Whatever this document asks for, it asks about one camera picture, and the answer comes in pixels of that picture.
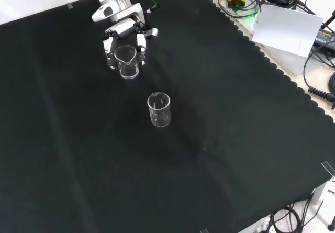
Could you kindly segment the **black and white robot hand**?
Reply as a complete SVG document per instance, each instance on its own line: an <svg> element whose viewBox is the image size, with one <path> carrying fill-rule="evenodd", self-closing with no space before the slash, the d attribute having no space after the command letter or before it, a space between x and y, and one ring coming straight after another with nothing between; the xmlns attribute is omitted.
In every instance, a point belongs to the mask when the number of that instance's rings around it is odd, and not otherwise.
<svg viewBox="0 0 335 233"><path fill-rule="evenodd" d="M107 65L117 68L115 51L117 49L117 41L128 35L135 34L137 37L137 59L140 66L146 64L146 40L157 37L159 30L149 27L145 23L145 17L142 7L136 3L127 9L124 9L112 15L114 24L106 29L103 34L103 45Z"/></svg>

